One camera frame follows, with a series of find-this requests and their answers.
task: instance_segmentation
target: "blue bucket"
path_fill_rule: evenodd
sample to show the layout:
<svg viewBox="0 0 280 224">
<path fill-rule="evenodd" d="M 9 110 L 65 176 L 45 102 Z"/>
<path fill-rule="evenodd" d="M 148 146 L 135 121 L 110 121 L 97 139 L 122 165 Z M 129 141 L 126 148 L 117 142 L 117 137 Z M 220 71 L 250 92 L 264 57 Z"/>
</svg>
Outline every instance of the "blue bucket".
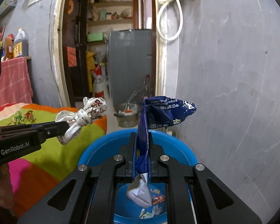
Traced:
<svg viewBox="0 0 280 224">
<path fill-rule="evenodd" d="M 84 151 L 79 165 L 87 164 L 90 167 L 100 165 L 108 158 L 118 154 L 119 148 L 129 143 L 131 132 L 137 132 L 137 129 L 120 130 L 99 138 Z M 151 132 L 154 144 L 161 145 L 165 154 L 176 158 L 182 164 L 193 166 L 198 163 L 190 148 L 175 137 L 160 131 L 151 130 Z M 166 194 L 165 184 L 153 184 L 153 186 Z M 125 196 L 126 189 L 125 184 L 117 186 L 114 208 L 115 224 L 160 224 L 167 221 L 166 212 L 152 218 L 139 219 L 137 215 L 140 214 L 142 207 Z"/>
</svg>

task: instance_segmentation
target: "bucket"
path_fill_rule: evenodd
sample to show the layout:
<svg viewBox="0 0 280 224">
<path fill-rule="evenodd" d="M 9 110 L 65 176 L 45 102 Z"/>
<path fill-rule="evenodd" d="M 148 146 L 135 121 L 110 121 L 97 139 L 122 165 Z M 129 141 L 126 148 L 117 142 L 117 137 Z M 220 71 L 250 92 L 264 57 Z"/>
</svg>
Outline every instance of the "bucket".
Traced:
<svg viewBox="0 0 280 224">
<path fill-rule="evenodd" d="M 131 132 L 137 132 L 137 129 L 126 129 L 110 133 L 93 142 L 82 154 L 79 165 L 87 164 L 96 166 L 102 164 L 108 158 L 118 154 L 122 145 L 129 143 Z M 174 157 L 181 164 L 195 165 L 198 163 L 194 153 L 180 140 L 160 131 L 151 130 L 154 144 L 161 145 L 164 153 Z M 165 192 L 165 184 L 152 184 L 162 193 Z M 167 213 L 163 212 L 158 216 L 148 219 L 139 219 L 134 216 L 142 207 L 137 206 L 133 201 L 126 198 L 126 202 L 118 202 L 118 195 L 123 199 L 126 192 L 127 184 L 118 184 L 116 193 L 116 202 L 114 208 L 114 223 L 116 224 L 161 224 L 167 221 Z"/>
<path fill-rule="evenodd" d="M 139 107 L 137 104 L 132 103 L 123 103 L 114 107 L 117 118 L 118 125 L 123 128 L 134 127 L 138 124 L 139 121 Z"/>
</svg>

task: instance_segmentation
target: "wall decoration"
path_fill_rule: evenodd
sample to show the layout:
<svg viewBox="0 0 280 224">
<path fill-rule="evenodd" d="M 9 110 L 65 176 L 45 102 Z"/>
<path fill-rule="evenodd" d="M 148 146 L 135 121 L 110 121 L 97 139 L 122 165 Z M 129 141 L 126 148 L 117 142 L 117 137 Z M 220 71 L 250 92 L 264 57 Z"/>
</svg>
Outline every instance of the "wall decoration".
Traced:
<svg viewBox="0 0 280 224">
<path fill-rule="evenodd" d="M 74 11 L 74 2 L 73 2 L 73 0 L 69 0 L 68 5 L 69 5 L 69 8 L 68 8 L 67 13 L 71 14 Z"/>
</svg>

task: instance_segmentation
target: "white crumpled paper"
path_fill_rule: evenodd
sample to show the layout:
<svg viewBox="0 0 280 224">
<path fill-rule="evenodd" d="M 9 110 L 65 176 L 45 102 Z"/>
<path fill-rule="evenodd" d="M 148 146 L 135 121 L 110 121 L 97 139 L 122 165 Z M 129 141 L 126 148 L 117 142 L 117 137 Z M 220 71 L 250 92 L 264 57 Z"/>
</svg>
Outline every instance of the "white crumpled paper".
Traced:
<svg viewBox="0 0 280 224">
<path fill-rule="evenodd" d="M 66 121 L 69 124 L 69 129 L 65 135 L 57 137 L 62 145 L 66 145 L 76 138 L 83 126 L 91 124 L 95 119 L 102 118 L 107 109 L 107 104 L 102 98 L 88 99 L 85 97 L 83 103 L 84 108 L 80 109 L 77 113 L 63 110 L 57 114 L 56 122 Z"/>
<path fill-rule="evenodd" d="M 151 206 L 151 193 L 147 183 L 148 173 L 143 173 L 135 177 L 126 192 L 126 196 L 137 205 L 148 208 Z"/>
<path fill-rule="evenodd" d="M 153 212 L 147 212 L 145 209 L 142 209 L 139 218 L 140 219 L 147 219 L 147 218 L 152 218 L 153 216 L 158 216 L 159 214 L 162 213 L 163 208 L 159 207 L 158 205 L 153 207 Z"/>
</svg>

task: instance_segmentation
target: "electric cord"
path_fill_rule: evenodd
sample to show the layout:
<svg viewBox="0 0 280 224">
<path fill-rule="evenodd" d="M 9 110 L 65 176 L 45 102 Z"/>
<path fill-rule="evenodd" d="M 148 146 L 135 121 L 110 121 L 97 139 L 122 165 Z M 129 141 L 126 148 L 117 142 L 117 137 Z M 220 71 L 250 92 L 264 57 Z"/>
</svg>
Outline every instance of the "electric cord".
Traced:
<svg viewBox="0 0 280 224">
<path fill-rule="evenodd" d="M 160 8 L 160 11 L 157 15 L 157 19 L 156 19 L 156 29 L 158 31 L 158 34 L 160 35 L 160 37 L 165 40 L 165 41 L 174 41 L 175 39 L 177 39 L 177 37 L 179 37 L 180 33 L 181 33 L 181 30 L 182 30 L 182 26 L 183 26 L 183 23 L 184 23 L 184 18 L 183 18 L 183 15 L 182 15 L 182 9 L 181 9 L 181 5 L 180 5 L 180 2 L 179 0 L 175 0 L 176 1 L 176 4 L 177 4 L 177 7 L 178 7 L 178 14 L 179 14 L 179 27 L 178 27 L 178 31 L 177 33 L 168 38 L 166 37 L 164 34 L 162 34 L 161 32 L 161 29 L 160 29 L 160 20 L 161 20 L 161 15 L 163 13 L 163 11 L 165 10 L 165 8 L 169 5 L 170 2 L 166 1 Z"/>
</svg>

